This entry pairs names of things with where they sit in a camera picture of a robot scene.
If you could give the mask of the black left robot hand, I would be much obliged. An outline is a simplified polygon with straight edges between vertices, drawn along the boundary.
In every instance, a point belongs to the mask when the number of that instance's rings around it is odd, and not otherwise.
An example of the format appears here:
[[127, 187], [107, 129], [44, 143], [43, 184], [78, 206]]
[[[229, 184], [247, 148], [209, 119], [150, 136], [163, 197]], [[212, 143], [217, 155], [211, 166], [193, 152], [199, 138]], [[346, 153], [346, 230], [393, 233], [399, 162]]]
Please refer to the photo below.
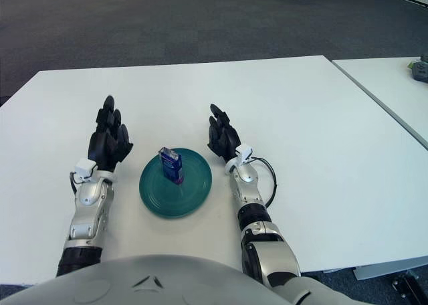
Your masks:
[[90, 137], [88, 157], [80, 160], [70, 175], [74, 179], [79, 178], [82, 183], [111, 175], [132, 148], [121, 113], [114, 107], [114, 98], [107, 96], [97, 113], [96, 129]]

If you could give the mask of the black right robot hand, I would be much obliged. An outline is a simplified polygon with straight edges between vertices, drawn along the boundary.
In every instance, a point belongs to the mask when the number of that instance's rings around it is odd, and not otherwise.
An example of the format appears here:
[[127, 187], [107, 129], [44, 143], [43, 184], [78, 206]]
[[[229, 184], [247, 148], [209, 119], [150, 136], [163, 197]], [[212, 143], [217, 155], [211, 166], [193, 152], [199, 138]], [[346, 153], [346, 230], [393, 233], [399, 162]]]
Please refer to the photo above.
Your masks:
[[232, 173], [250, 162], [253, 149], [242, 144], [238, 133], [230, 123], [226, 112], [215, 104], [210, 104], [212, 115], [209, 117], [209, 143], [208, 147], [218, 157], [225, 161], [225, 173]]

